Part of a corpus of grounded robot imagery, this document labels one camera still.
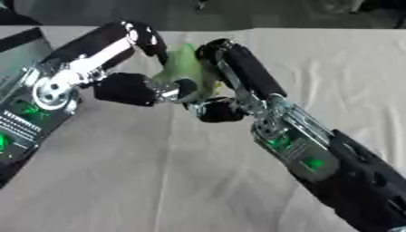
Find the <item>white cloth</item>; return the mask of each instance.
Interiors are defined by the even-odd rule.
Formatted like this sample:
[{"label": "white cloth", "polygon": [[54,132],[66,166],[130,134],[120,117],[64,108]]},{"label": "white cloth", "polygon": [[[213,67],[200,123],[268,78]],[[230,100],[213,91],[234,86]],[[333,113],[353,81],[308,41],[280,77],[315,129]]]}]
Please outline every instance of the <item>white cloth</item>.
[{"label": "white cloth", "polygon": [[[55,46],[89,30],[44,28]],[[246,45],[291,102],[406,173],[406,32],[162,35],[169,47],[219,37]],[[118,69],[152,75],[160,67],[136,55]],[[84,99],[0,191],[1,232],[353,231],[252,141],[250,119],[205,124],[178,105],[137,108],[95,101],[91,92]]]}]

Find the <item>table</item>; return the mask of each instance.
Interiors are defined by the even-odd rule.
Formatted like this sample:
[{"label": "table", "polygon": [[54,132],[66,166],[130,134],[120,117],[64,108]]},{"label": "table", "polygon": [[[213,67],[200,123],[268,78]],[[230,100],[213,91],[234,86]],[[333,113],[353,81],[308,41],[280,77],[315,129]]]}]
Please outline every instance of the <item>table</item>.
[{"label": "table", "polygon": [[[90,30],[43,28],[53,46]],[[162,35],[171,48],[218,37],[248,46],[290,101],[406,174],[406,32]],[[149,75],[159,69],[142,54],[118,67]],[[252,141],[250,119],[205,124],[178,105],[137,108],[95,101],[90,92],[83,98],[81,111],[0,191],[0,231],[353,231]]]}]

